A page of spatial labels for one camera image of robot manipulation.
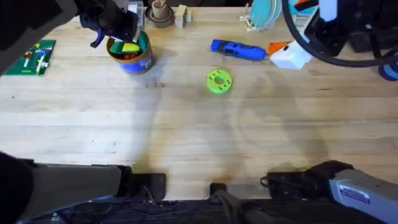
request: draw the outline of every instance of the cable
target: cable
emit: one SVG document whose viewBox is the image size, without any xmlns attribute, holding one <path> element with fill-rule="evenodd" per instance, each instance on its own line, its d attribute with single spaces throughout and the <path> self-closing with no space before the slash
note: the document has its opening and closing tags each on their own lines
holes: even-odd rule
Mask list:
<svg viewBox="0 0 398 224">
<path fill-rule="evenodd" d="M 371 43 L 374 58 L 380 58 L 381 52 L 380 52 L 379 42 L 377 41 L 376 34 L 375 33 L 369 34 L 369 40 Z"/>
<path fill-rule="evenodd" d="M 199 2 L 198 6 L 201 6 L 201 5 L 203 4 L 204 1 L 205 1 L 205 0 L 201 0 L 201 1 Z"/>
<path fill-rule="evenodd" d="M 363 67 L 372 67 L 377 65 L 384 65 L 388 63 L 395 63 L 398 61 L 398 56 L 392 57 L 381 57 L 374 60 L 343 60 L 338 58 L 333 58 L 322 54 L 321 52 L 313 49 L 301 36 L 300 32 L 297 30 L 292 15 L 289 9 L 289 0 L 282 0 L 282 10 L 284 13 L 286 25 L 289 28 L 290 33 L 296 42 L 309 54 L 312 56 L 332 65 L 342 66 L 342 67 L 354 67 L 354 68 L 363 68 Z"/>
<path fill-rule="evenodd" d="M 115 210 L 113 210 L 112 212 L 110 212 L 111 209 L 112 209 L 112 205 L 114 205 L 113 202 L 112 202 L 111 205 L 109 206 L 108 211 L 107 211 L 104 215 L 102 215 L 101 217 L 99 217 L 97 220 L 92 221 L 91 224 L 102 223 L 104 220 L 106 220 L 107 218 L 109 218 L 109 216 L 114 215 L 115 213 L 119 212 L 119 211 L 126 205 L 126 203 L 120 203 L 120 204 L 119 204 L 119 207 L 118 207 L 117 209 L 115 209 Z"/>
<path fill-rule="evenodd" d="M 177 210 L 177 211 L 164 212 L 164 213 L 160 213 L 160 214 L 151 214 L 149 212 L 142 212 L 140 210 L 137 210 L 137 209 L 131 207 L 130 204 L 128 204 L 127 206 L 129 207 L 130 211 L 135 212 L 135 213 L 140 214 L 140 215 L 145 215 L 145 216 L 151 217 L 151 218 L 153 218 L 153 217 L 161 217 L 161 216 L 164 216 L 164 215 L 172 215 L 172 214 L 181 213 L 181 212 L 187 212 L 187 211 L 190 210 L 189 208 L 185 208 L 185 209 L 181 209 L 181 210 Z"/>
</svg>

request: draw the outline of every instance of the wooden tabletop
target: wooden tabletop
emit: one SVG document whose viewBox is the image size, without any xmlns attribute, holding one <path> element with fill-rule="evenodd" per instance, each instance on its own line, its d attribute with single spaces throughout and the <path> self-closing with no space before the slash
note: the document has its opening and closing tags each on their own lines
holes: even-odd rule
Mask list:
<svg viewBox="0 0 398 224">
<path fill-rule="evenodd" d="M 44 77 L 0 78 L 0 150 L 37 162 L 125 164 L 165 172 L 166 199 L 202 199 L 211 182 L 258 189 L 271 170 L 335 159 L 398 183 L 398 86 L 375 68 L 341 68 L 317 59 L 299 71 L 209 51 L 212 39 L 267 49 L 291 40 L 283 18 L 245 34 L 243 8 L 193 8 L 193 23 L 146 26 L 156 57 L 144 75 L 124 73 L 104 42 L 77 19 L 53 30 Z M 342 56 L 353 54 L 349 48 Z M 222 68 L 234 85 L 206 89 Z"/>
</svg>

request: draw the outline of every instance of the green plastic ring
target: green plastic ring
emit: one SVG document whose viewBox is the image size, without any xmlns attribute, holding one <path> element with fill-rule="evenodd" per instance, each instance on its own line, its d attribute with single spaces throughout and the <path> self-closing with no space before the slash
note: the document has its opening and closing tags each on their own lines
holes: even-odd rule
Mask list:
<svg viewBox="0 0 398 224">
<path fill-rule="evenodd" d="M 207 88 L 216 94 L 228 92 L 232 87 L 232 77 L 224 70 L 213 70 L 206 77 Z"/>
</svg>

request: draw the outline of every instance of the label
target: label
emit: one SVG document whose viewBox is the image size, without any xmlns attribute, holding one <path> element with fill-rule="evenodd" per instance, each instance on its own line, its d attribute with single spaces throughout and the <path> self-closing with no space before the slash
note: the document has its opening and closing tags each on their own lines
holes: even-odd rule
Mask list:
<svg viewBox="0 0 398 224">
<path fill-rule="evenodd" d="M 148 68 L 152 64 L 152 59 L 149 59 L 149 61 L 145 64 L 145 68 Z"/>
<path fill-rule="evenodd" d="M 339 189 L 340 189 L 340 193 L 344 196 L 353 198 L 355 200 L 359 200 L 361 202 L 370 204 L 370 198 L 369 198 L 369 194 L 362 192 L 360 190 L 356 190 L 352 187 L 347 187 L 344 185 L 339 185 Z"/>
</svg>

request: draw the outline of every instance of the red object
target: red object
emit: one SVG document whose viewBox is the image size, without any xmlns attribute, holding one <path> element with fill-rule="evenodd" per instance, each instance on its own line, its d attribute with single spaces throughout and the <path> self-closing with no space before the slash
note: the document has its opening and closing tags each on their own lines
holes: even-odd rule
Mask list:
<svg viewBox="0 0 398 224">
<path fill-rule="evenodd" d="M 136 54 L 126 54 L 126 55 L 123 56 L 123 59 L 124 60 L 130 60 L 130 59 L 133 59 L 133 58 L 135 58 L 137 56 L 138 55 L 136 55 Z"/>
</svg>

